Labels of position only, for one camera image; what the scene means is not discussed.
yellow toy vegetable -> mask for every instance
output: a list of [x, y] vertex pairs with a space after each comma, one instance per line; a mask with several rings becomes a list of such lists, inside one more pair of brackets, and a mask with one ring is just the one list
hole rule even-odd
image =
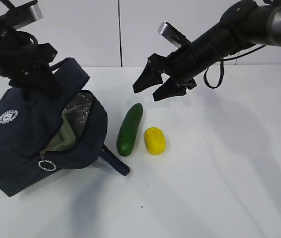
[[149, 153], [159, 155], [166, 150], [166, 139], [161, 129], [151, 127], [145, 132], [145, 143]]

white logo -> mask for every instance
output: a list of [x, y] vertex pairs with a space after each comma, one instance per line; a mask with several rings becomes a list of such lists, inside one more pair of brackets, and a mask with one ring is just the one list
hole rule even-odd
[[0, 117], [0, 124], [6, 124], [10, 121], [13, 121], [18, 116], [17, 110], [9, 110], [8, 112], [5, 112]]

backpack strap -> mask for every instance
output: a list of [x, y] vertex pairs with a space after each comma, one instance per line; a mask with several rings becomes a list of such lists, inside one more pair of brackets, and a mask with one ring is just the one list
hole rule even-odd
[[102, 150], [100, 152], [100, 157], [102, 157], [110, 166], [112, 166], [117, 172], [121, 175], [128, 175], [131, 171], [130, 167], [120, 161], [107, 147], [106, 145], [102, 146]]

green cucumber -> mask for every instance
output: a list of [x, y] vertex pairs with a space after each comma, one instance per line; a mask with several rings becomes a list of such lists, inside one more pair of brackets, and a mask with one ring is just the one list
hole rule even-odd
[[117, 150], [120, 155], [129, 156], [132, 153], [142, 114], [143, 108], [140, 103], [132, 106], [127, 112], [117, 137]]

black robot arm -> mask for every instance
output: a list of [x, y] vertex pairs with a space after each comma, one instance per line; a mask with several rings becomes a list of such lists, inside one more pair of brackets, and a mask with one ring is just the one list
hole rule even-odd
[[253, 0], [241, 0], [230, 7], [220, 22], [193, 42], [169, 23], [163, 23], [159, 33], [179, 49], [167, 57], [153, 54], [133, 85], [138, 93], [162, 84], [161, 74], [169, 79], [158, 88], [154, 100], [183, 96], [196, 87], [195, 76], [211, 65], [256, 44], [281, 47], [281, 0], [264, 0], [258, 6]]
[[40, 89], [59, 98], [62, 88], [54, 78], [49, 63], [58, 53], [49, 43], [38, 44], [29, 33], [17, 29], [42, 18], [37, 0], [15, 7], [0, 0], [9, 11], [0, 16], [0, 76], [10, 79], [10, 86], [25, 91]]

